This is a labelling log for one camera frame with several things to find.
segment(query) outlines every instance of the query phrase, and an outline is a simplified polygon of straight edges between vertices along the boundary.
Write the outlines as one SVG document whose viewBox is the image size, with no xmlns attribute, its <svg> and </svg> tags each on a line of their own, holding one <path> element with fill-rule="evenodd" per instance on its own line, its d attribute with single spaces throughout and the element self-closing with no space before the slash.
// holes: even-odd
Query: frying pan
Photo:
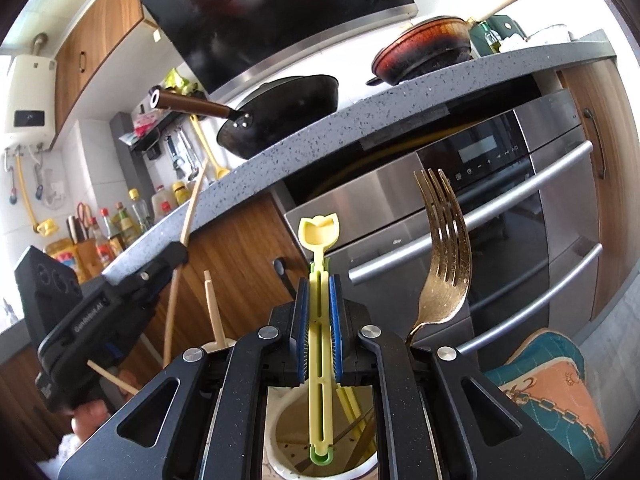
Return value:
<svg viewBox="0 0 640 480">
<path fill-rule="evenodd" d="M 493 9 L 463 20 L 439 16 L 418 23 L 386 46 L 371 63 L 375 78 L 367 85 L 383 81 L 390 85 L 471 59 L 469 29 L 518 0 L 503 0 Z"/>
<path fill-rule="evenodd" d="M 338 109 L 338 80 L 330 75 L 292 76 L 260 85 L 238 110 L 204 99 L 151 89 L 152 108 L 226 119 L 218 144 L 251 158 Z"/>
</svg>

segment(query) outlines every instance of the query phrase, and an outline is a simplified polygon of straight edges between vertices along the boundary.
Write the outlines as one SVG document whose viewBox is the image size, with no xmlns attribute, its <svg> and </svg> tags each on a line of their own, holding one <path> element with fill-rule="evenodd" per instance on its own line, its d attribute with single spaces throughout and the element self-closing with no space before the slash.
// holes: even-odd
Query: teal and orange fabric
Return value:
<svg viewBox="0 0 640 480">
<path fill-rule="evenodd" d="M 609 439 L 585 385 L 584 358 L 562 334 L 533 333 L 505 365 L 486 373 L 582 465 L 587 478 L 610 455 Z"/>
</svg>

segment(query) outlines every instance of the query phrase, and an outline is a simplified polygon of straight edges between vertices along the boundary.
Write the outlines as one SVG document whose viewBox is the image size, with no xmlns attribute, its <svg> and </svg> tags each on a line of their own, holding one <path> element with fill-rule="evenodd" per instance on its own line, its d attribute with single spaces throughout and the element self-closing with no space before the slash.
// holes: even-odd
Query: gold fork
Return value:
<svg viewBox="0 0 640 480">
<path fill-rule="evenodd" d="M 465 303 L 471 282 L 471 246 L 460 204 L 442 170 L 414 172 L 431 230 L 431 268 L 420 293 L 411 344 L 425 325 L 451 320 Z"/>
</svg>

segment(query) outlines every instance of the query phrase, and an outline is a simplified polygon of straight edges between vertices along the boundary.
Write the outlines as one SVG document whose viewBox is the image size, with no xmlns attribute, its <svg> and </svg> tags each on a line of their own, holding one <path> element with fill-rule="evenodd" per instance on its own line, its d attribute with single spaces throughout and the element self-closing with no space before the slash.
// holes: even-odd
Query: oven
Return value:
<svg viewBox="0 0 640 480">
<path fill-rule="evenodd" d="M 489 370 L 536 330 L 571 337 L 591 319 L 602 250 L 591 150 L 562 90 L 402 156 L 285 218 L 295 233 L 301 218 L 338 213 L 331 272 L 373 323 L 405 337 L 430 267 L 414 171 L 442 168 L 469 228 L 472 281 L 460 312 L 425 327 L 415 344 L 458 347 Z"/>
</svg>

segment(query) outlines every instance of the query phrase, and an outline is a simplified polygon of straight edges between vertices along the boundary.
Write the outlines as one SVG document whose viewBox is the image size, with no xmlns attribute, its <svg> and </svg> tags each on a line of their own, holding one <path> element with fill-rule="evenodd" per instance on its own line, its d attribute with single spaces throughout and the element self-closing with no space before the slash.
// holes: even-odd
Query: countertop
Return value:
<svg viewBox="0 0 640 480">
<path fill-rule="evenodd" d="M 615 55 L 604 33 L 596 31 L 580 41 L 494 54 L 389 88 L 298 131 L 212 183 L 201 192 L 191 231 L 315 160 L 385 128 L 414 121 L 434 106 L 540 70 Z M 118 283 L 156 256 L 167 243 L 179 240 L 187 206 L 184 204 L 140 237 L 104 271 L 106 279 Z M 26 334 L 26 330 L 15 328 L 11 332 Z M 0 334 L 0 364 L 28 343 L 28 338 L 25 341 L 23 338 L 5 338 L 5 333 Z"/>
</svg>

